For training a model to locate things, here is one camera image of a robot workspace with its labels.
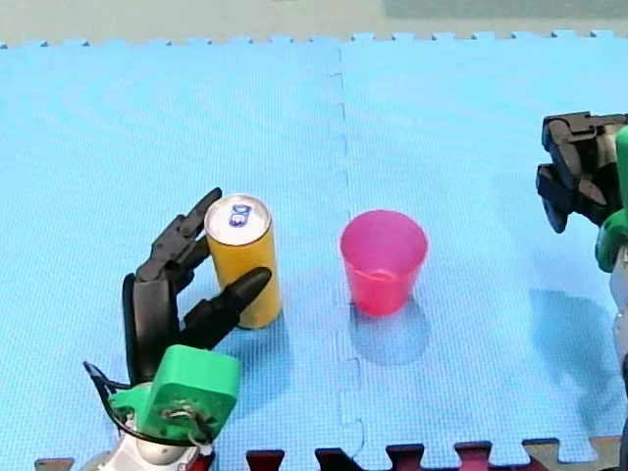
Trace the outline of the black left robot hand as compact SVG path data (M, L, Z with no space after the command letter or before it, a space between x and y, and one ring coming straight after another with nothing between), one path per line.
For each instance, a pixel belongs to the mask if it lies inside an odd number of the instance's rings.
M171 345L213 349L272 280L270 267L257 265L179 317L177 295L192 282L194 270L216 256L199 235L206 211L221 197L216 187L188 214L176 216L152 242L147 260L123 281L127 368L134 386L153 380Z

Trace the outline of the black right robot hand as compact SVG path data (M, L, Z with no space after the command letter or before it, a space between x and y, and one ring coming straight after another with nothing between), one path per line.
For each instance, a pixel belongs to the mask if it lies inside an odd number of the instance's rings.
M538 166L536 189L553 230L565 231L575 213L596 226L622 208L615 138L625 114L588 111L543 119L542 146L551 161Z

